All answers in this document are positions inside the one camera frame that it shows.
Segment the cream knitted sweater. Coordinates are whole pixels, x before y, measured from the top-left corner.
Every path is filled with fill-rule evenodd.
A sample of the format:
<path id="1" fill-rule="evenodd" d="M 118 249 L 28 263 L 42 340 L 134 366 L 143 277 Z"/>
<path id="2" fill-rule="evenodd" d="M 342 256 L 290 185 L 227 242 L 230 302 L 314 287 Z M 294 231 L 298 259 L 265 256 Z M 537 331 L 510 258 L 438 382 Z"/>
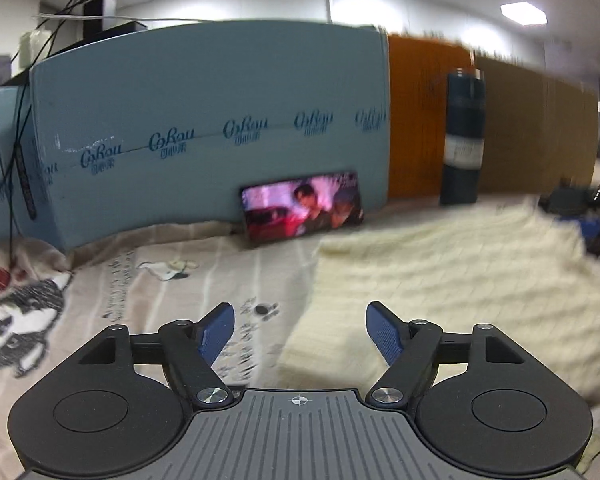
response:
<path id="1" fill-rule="evenodd" d="M 600 261 L 572 222 L 528 206 L 478 206 L 326 236 L 310 303 L 277 362 L 279 385 L 367 391 L 387 367 L 366 333 L 373 301 L 452 333 L 493 324 L 600 401 Z"/>

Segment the smartphone showing video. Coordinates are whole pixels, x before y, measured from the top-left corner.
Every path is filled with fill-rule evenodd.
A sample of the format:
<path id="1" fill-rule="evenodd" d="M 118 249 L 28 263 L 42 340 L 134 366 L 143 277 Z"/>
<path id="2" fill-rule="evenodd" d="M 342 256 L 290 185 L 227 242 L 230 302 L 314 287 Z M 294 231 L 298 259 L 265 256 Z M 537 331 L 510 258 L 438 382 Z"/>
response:
<path id="1" fill-rule="evenodd" d="M 358 226 L 364 219 L 353 171 L 249 185 L 239 197 L 246 233 L 254 244 Z"/>

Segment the beige printed bed sheet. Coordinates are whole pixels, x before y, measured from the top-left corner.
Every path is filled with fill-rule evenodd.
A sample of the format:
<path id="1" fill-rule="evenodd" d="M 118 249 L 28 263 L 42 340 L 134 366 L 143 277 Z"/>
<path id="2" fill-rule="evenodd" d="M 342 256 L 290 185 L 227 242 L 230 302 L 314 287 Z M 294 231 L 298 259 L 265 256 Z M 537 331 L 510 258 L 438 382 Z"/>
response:
<path id="1" fill-rule="evenodd" d="M 250 245 L 237 226 L 217 221 L 148 226 L 67 255 L 28 238 L 16 246 L 14 268 L 0 246 L 0 479 L 22 471 L 7 432 L 12 404 L 107 326 L 153 333 L 175 320 L 198 321 L 228 302 L 235 309 L 235 330 L 213 365 L 224 382 L 260 389 L 326 388 L 287 388 L 277 381 L 278 359 L 311 300 L 321 241 L 506 205 L 534 209 L 520 197 L 451 208 L 415 200 L 392 204 L 353 230 L 260 247 Z M 600 479 L 600 401 L 588 402 L 594 434 L 579 467 L 585 477 Z"/>

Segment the large blue cardboard box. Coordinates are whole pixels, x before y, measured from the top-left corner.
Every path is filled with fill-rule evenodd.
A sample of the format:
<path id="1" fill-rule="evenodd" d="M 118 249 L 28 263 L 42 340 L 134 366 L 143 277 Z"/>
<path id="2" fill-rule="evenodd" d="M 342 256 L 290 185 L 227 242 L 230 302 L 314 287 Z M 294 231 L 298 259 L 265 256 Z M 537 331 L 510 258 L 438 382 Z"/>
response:
<path id="1" fill-rule="evenodd" d="M 376 30 L 231 21 L 134 32 L 31 74 L 61 248 L 163 223 L 237 221 L 245 186 L 354 171 L 389 180 L 388 40 Z"/>

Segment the brown cardboard panel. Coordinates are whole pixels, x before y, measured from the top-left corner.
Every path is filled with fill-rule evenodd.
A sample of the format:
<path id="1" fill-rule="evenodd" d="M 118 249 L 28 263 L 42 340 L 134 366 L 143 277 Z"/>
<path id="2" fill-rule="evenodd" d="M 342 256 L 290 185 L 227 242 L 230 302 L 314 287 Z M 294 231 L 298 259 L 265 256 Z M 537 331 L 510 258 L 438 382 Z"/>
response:
<path id="1" fill-rule="evenodd" d="M 479 192 L 543 194 L 559 183 L 591 183 L 598 99 L 578 84 L 478 56 L 486 81 Z"/>

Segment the dark blue thermos bottle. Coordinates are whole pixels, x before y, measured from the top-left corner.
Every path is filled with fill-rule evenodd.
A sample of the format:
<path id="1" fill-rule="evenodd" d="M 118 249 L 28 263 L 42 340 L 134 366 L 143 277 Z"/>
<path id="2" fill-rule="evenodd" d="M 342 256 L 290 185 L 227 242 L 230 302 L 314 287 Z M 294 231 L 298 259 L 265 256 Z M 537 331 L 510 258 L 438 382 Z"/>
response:
<path id="1" fill-rule="evenodd" d="M 474 204 L 484 153 L 486 81 L 480 70 L 456 70 L 446 80 L 446 123 L 440 204 Z"/>

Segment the orange cardboard panel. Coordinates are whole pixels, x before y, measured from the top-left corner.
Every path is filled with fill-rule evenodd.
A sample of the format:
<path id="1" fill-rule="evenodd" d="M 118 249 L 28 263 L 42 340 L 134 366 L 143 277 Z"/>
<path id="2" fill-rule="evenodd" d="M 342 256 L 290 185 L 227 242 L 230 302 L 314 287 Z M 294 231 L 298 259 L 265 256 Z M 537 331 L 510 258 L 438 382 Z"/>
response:
<path id="1" fill-rule="evenodd" d="M 472 54 L 440 40 L 390 35 L 388 197 L 440 193 L 448 75 L 474 68 Z"/>

